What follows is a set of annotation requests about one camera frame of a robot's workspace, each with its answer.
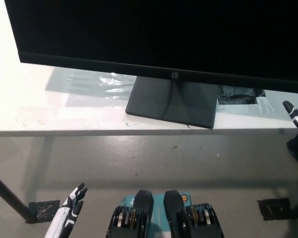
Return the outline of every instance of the black metal leg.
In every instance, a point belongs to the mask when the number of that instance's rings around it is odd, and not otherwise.
[[[31,213],[30,209],[25,206],[19,198],[17,198],[9,188],[7,188],[0,180],[0,197],[5,200],[21,217],[23,217],[26,223],[36,223],[37,217]]]

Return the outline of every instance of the robotic finger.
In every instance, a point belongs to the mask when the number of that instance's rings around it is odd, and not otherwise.
[[[63,205],[58,209],[52,220],[45,238],[68,238],[83,206],[87,188],[81,183],[67,197]]]

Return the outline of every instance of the white table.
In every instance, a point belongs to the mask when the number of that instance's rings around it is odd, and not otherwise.
[[[289,100],[298,107],[298,94],[267,90],[266,100],[259,100],[257,105],[218,105],[213,130],[130,116],[125,108],[135,78],[20,63],[5,4],[0,0],[0,135],[236,134],[297,130],[282,102]]]

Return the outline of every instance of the monitor base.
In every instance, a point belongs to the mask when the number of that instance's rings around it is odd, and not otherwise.
[[[126,113],[213,128],[217,97],[217,85],[137,77]]]

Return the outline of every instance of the monitor cable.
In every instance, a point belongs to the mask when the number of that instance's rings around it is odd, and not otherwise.
[[[174,85],[174,79],[170,80],[170,90],[169,90],[169,96],[168,96],[168,101],[167,104],[163,110],[163,113],[161,114],[161,119],[164,118],[165,114],[167,113],[167,111],[169,110],[170,104],[171,104],[171,100],[172,100],[172,91],[173,91],[173,85]]]

